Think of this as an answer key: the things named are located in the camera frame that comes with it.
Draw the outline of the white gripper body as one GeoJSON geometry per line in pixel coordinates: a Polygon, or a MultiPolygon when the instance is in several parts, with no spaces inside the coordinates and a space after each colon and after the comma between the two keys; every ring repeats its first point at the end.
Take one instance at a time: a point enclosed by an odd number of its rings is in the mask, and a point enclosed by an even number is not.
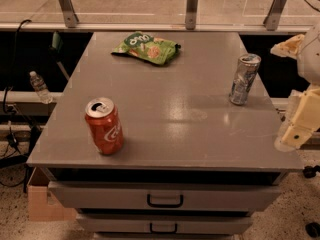
{"type": "Polygon", "coordinates": [[[297,54],[297,68],[300,77],[320,85],[320,23],[305,34],[297,54]]]}

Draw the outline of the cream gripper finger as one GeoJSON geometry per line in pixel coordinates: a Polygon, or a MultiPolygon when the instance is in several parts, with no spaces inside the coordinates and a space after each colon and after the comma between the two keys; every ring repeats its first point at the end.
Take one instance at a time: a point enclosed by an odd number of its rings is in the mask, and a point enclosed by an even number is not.
{"type": "Polygon", "coordinates": [[[320,87],[309,87],[304,92],[292,90],[285,120],[279,128],[274,146],[281,152],[299,149],[319,128],[320,87]]]}
{"type": "Polygon", "coordinates": [[[289,57],[292,59],[296,59],[299,47],[302,44],[304,37],[304,34],[298,34],[286,41],[275,44],[271,48],[270,53],[279,57],[289,57]]]}

